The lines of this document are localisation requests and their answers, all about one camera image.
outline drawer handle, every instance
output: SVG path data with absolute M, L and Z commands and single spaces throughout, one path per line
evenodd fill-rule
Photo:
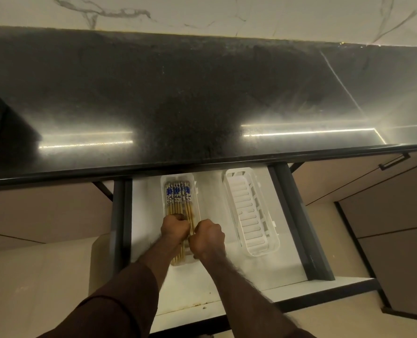
M 396 161 L 392 160 L 392 161 L 390 161 L 386 164 L 379 164 L 379 168 L 381 169 L 381 171 L 385 171 L 386 169 L 389 169 L 389 168 L 399 164 L 400 162 L 406 161 L 407 159 L 410 159 L 409 153 L 403 153 L 403 155 L 398 157 Z

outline marble backsplash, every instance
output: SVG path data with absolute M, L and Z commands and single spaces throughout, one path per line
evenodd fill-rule
M 417 46 L 417 0 L 0 0 L 0 26 Z

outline person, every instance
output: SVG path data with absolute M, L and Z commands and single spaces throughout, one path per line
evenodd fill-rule
M 158 292 L 168 267 L 189 234 L 180 215 L 163 219 L 161 237 L 138 261 L 96 290 L 42 338 L 147 337 L 157 312 Z M 189 237 L 189 247 L 216 285 L 236 338 L 313 337 L 301 330 L 243 278 L 226 257 L 224 233 L 206 219 Z

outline white plastic basket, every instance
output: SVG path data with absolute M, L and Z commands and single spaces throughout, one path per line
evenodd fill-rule
M 191 193 L 191 203 L 193 211 L 193 223 L 196 226 L 201 221 L 199 203 L 198 203 L 198 188 L 196 187 L 196 181 L 192 173 L 182 173 L 182 174 L 170 174 L 163 175 L 160 178 L 160 185 L 162 187 L 162 201 L 163 201 L 163 216 L 166 216 L 166 195 L 165 195 L 165 185 L 169 182 L 176 181 L 189 181 L 189 189 Z M 188 240 L 184 241 L 185 247 L 185 261 L 181 261 L 175 266 L 185 265 L 187 263 L 197 262 L 198 260 L 193 257 L 193 253 L 189 249 Z
M 276 225 L 251 168 L 228 169 L 223 184 L 242 251 L 261 256 L 279 249 Z

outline black countertop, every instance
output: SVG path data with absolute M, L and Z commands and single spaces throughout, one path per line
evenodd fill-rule
M 0 27 L 0 185 L 417 150 L 417 48 Z

